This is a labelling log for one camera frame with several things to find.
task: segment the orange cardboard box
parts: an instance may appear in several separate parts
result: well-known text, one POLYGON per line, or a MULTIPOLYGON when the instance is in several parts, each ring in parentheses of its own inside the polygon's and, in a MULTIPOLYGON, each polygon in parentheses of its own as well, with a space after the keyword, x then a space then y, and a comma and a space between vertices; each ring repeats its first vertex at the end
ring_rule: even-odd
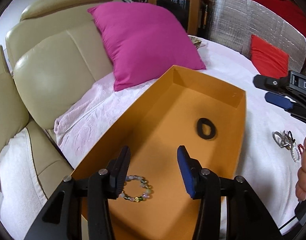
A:
MULTIPOLYGON (((232 178, 245 126, 245 92, 229 83, 187 68, 173 66, 143 93, 110 127, 75 169, 82 179, 105 168, 122 146, 131 150, 128 175, 144 176, 152 198, 135 203, 110 200, 116 239, 192 239, 199 200, 185 191, 177 148, 185 145, 192 158, 218 176, 232 178), (197 135, 197 121, 216 126, 213 139, 197 135)), ((125 186, 128 195, 143 193, 139 182, 125 186)), ((87 217, 86 201, 83 215, 87 217)))

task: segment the red pillow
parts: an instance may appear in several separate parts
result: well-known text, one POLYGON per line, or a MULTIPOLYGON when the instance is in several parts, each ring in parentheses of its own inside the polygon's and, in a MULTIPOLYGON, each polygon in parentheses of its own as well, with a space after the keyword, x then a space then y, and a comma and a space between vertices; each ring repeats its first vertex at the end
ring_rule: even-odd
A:
POLYGON ((287 76, 289 55, 258 36, 251 36, 251 61, 261 75, 287 76))

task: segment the sofa cushion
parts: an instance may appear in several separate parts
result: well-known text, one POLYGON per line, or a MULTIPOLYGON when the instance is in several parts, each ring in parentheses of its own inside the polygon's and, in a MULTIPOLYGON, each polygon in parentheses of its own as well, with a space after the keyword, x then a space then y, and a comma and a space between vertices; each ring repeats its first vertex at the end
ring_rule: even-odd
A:
POLYGON ((30 114, 43 129, 112 72, 92 21, 41 41, 16 64, 13 76, 30 114))
POLYGON ((26 110, 7 70, 0 47, 0 152, 9 139, 21 131, 29 121, 26 110))
POLYGON ((33 120, 26 126, 31 140, 35 170, 40 185, 49 198, 61 180, 73 171, 61 157, 42 129, 33 120))
POLYGON ((5 38, 11 67, 47 37, 91 21, 87 9, 107 1, 112 0, 38 0, 28 6, 5 38))

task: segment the human hand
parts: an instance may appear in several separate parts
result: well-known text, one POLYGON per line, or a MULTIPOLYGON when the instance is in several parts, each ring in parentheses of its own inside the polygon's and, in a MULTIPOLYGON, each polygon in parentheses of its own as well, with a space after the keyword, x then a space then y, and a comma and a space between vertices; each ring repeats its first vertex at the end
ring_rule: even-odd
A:
POLYGON ((295 194, 300 201, 306 200, 306 138, 304 139, 303 146, 305 150, 301 156, 302 167, 297 172, 299 180, 295 186, 295 194))

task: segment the beaded bracelet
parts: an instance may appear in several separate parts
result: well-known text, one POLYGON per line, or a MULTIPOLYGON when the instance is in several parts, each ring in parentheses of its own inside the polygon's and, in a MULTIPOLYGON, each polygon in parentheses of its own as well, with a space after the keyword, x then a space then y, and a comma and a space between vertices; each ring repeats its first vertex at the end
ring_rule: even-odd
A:
POLYGON ((139 197, 131 197, 128 194, 126 194, 123 189, 119 197, 124 198, 125 200, 129 200, 131 202, 145 201, 148 198, 150 198, 150 194, 152 193, 151 191, 152 186, 148 184, 147 180, 144 177, 137 176, 137 175, 126 176, 125 182, 131 181, 131 180, 140 180, 141 181, 140 187, 145 188, 146 189, 145 192, 139 197))

